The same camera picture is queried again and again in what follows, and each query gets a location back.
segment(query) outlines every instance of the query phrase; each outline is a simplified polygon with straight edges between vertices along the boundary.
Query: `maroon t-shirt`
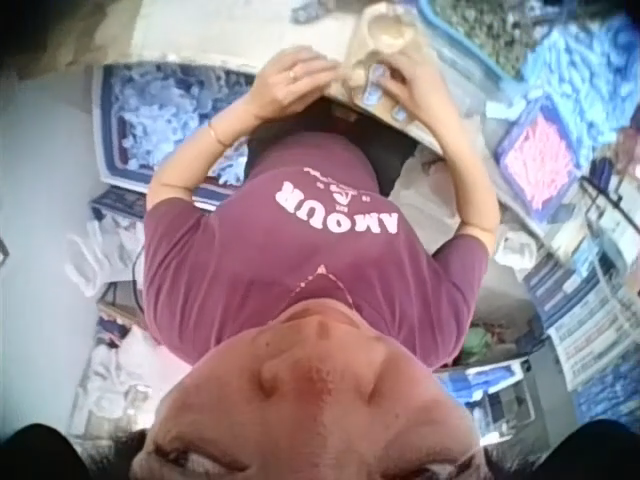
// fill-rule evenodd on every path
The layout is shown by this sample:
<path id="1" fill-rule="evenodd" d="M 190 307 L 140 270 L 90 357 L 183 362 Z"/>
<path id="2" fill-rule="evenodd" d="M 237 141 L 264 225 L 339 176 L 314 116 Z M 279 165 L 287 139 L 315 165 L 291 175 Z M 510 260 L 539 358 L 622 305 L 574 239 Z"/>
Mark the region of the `maroon t-shirt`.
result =
<path id="1" fill-rule="evenodd" d="M 426 365 L 451 360 L 487 249 L 457 235 L 429 255 L 398 207 L 376 192 L 356 147 L 305 133 L 268 150 L 213 213 L 161 201 L 145 217 L 151 333 L 193 364 L 301 300 L 333 298 Z"/>

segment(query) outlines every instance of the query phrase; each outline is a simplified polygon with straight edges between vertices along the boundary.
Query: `blue container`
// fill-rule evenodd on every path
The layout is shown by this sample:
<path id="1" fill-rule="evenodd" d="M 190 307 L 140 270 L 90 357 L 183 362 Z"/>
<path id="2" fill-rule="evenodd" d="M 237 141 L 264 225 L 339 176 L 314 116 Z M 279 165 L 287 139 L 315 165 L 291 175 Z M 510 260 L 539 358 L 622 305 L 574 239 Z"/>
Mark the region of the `blue container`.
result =
<path id="1" fill-rule="evenodd" d="M 562 188 L 560 188 L 560 190 L 553 197 L 547 199 L 541 208 L 537 209 L 527 201 L 527 195 L 525 191 L 507 169 L 505 160 L 511 149 L 513 149 L 513 147 L 515 146 L 518 139 L 524 133 L 524 131 L 536 120 L 536 118 L 538 118 L 539 115 L 542 115 L 558 130 L 558 134 L 567 145 L 569 155 L 571 156 L 571 163 L 573 164 L 574 168 L 569 172 L 569 179 L 567 183 Z M 558 107 L 556 106 L 550 95 L 543 95 L 527 105 L 518 120 L 516 120 L 516 122 L 512 125 L 509 132 L 505 135 L 505 137 L 496 148 L 495 158 L 498 161 L 500 170 L 502 171 L 504 178 L 507 180 L 512 190 L 518 195 L 522 203 L 525 205 L 531 218 L 540 223 L 545 223 L 547 221 L 551 214 L 562 203 L 562 200 L 564 199 L 568 190 L 578 179 L 577 172 L 579 171 L 579 168 L 576 147 L 573 143 L 571 135 L 569 134 L 569 129 L 567 128 L 566 123 L 560 115 Z"/>
<path id="2" fill-rule="evenodd" d="M 489 58 L 480 47 L 440 18 L 433 8 L 431 8 L 431 2 L 429 2 L 429 0 L 417 0 L 417 6 L 420 16 L 427 25 L 441 33 L 453 44 L 453 47 L 463 55 L 474 57 L 478 63 L 482 65 L 482 68 L 485 70 L 485 75 L 496 81 L 502 89 L 508 92 L 518 92 L 526 88 L 527 84 L 522 77 L 514 78 L 507 74 L 493 59 Z M 539 72 L 540 68 L 541 65 L 534 65 L 531 66 L 531 71 Z"/>

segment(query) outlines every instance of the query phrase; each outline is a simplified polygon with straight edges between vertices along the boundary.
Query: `bracelet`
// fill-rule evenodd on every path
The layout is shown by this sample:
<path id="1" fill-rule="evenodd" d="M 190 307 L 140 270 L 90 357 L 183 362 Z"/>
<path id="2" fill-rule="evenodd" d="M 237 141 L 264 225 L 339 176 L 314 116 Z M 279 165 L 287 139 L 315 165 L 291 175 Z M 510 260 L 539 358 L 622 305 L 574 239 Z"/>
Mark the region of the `bracelet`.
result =
<path id="1" fill-rule="evenodd" d="M 215 129 L 213 128 L 213 125 L 211 125 L 211 120 L 209 120 L 207 122 L 207 130 L 209 130 L 209 134 L 211 135 L 211 137 L 213 137 L 213 139 L 222 147 L 224 147 L 225 149 L 231 148 L 231 145 L 224 143 L 222 140 L 220 140 L 220 137 L 218 137 L 218 134 L 216 133 Z"/>

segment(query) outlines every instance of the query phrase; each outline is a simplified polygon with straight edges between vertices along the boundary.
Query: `hand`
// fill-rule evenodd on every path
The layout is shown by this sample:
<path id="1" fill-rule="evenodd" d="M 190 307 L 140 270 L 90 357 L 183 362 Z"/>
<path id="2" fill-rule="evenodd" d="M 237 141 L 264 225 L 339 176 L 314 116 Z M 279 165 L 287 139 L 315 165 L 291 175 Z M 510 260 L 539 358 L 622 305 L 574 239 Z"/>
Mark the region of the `hand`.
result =
<path id="1" fill-rule="evenodd" d="M 338 79 L 339 67 L 311 47 L 282 50 L 260 70 L 245 105 L 260 122 L 298 113 Z"/>
<path id="2" fill-rule="evenodd" d="M 391 67 L 391 76 L 380 78 L 378 83 L 438 137 L 457 130 L 460 114 L 434 56 L 409 51 L 386 56 L 383 62 Z"/>

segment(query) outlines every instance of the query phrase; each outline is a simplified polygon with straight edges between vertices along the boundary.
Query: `woman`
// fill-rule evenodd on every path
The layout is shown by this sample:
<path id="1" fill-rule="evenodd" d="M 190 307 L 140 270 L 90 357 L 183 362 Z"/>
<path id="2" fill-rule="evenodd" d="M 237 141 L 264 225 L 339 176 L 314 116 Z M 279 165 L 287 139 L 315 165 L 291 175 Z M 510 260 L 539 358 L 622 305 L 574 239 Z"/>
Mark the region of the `woman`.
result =
<path id="1" fill-rule="evenodd" d="M 385 61 L 394 75 L 380 85 L 442 146 L 461 218 L 455 236 L 427 254 L 380 195 L 367 157 L 326 132 L 272 142 L 214 213 L 193 205 L 230 145 L 339 80 L 339 64 L 311 48 L 277 54 L 151 182 L 145 316 L 194 368 L 162 401 L 135 478 L 484 471 L 469 414 L 431 369 L 462 345 L 498 204 L 437 67 L 407 53 Z"/>

